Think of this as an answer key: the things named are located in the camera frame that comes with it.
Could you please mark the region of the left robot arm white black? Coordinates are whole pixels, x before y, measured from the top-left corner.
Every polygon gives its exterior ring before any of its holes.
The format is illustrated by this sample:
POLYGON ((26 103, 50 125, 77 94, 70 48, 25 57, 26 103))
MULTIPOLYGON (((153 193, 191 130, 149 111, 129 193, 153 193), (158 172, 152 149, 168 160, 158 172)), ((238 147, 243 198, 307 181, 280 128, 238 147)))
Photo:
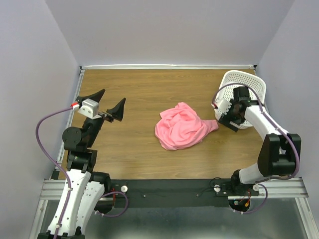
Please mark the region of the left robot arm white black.
POLYGON ((124 209, 129 205, 125 192, 113 189, 109 174, 95 172, 97 151, 92 145, 105 121, 122 121, 126 99, 121 99, 112 109, 99 111, 99 102, 105 90, 88 96, 78 96, 74 103, 65 109, 43 117, 36 125, 37 143, 45 156, 64 174, 65 183, 54 218, 39 239, 83 239, 91 214, 112 218, 112 215, 95 209, 101 198, 121 195, 125 199, 124 209), (70 126, 62 134, 64 150, 67 154, 67 167, 63 169, 45 150, 39 138, 40 125, 48 118, 63 112, 78 112, 85 116, 82 127, 70 126))

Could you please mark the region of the white perforated plastic basket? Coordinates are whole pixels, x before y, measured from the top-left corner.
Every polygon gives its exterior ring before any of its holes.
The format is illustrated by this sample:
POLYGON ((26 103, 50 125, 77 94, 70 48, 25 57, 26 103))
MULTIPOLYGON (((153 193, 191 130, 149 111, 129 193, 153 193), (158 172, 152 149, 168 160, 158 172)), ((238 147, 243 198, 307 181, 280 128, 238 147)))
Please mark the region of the white perforated plastic basket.
POLYGON ((220 91, 217 93, 214 102, 217 104, 221 99, 230 102, 233 98, 233 89, 240 87, 241 85, 239 84, 244 84, 252 88, 256 92, 261 103, 264 104, 267 88, 265 82, 253 74, 239 70, 230 70, 224 74, 219 86, 220 91))

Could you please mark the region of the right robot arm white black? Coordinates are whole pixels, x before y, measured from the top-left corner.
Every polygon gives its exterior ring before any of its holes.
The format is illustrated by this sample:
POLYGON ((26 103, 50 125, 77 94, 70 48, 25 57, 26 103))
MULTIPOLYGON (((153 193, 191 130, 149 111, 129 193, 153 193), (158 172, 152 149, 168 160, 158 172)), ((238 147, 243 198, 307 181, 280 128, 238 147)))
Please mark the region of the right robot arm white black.
POLYGON ((289 180, 300 168, 301 137, 277 124, 267 113, 259 97, 252 99, 254 90, 237 83, 229 100, 213 97, 211 105, 221 113, 219 123, 238 131, 237 126, 248 121, 260 135, 263 144, 257 162, 236 170, 228 184, 235 195, 242 195, 254 185, 270 179, 289 180))

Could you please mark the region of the pink t shirt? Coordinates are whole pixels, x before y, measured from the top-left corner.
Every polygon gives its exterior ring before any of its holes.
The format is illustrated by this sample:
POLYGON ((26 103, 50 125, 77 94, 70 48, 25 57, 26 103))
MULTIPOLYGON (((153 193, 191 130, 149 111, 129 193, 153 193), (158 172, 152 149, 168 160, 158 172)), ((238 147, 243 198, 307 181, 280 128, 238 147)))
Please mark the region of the pink t shirt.
POLYGON ((192 147, 219 129, 215 119, 201 119, 196 111, 184 102, 159 115, 160 120, 155 125, 155 137, 161 146, 169 151, 192 147))

